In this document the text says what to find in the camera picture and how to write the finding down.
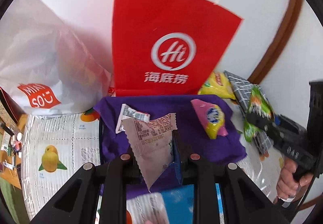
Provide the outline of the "right hand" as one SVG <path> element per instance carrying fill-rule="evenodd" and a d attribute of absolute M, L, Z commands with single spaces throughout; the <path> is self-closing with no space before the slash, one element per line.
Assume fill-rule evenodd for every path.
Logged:
<path fill-rule="evenodd" d="M 313 174 L 307 173 L 302 176 L 299 181 L 295 181 L 293 173 L 296 172 L 298 165 L 288 157 L 284 158 L 284 166 L 281 169 L 280 176 L 277 182 L 277 199 L 294 198 L 300 199 L 305 194 L 310 182 L 312 181 Z"/>

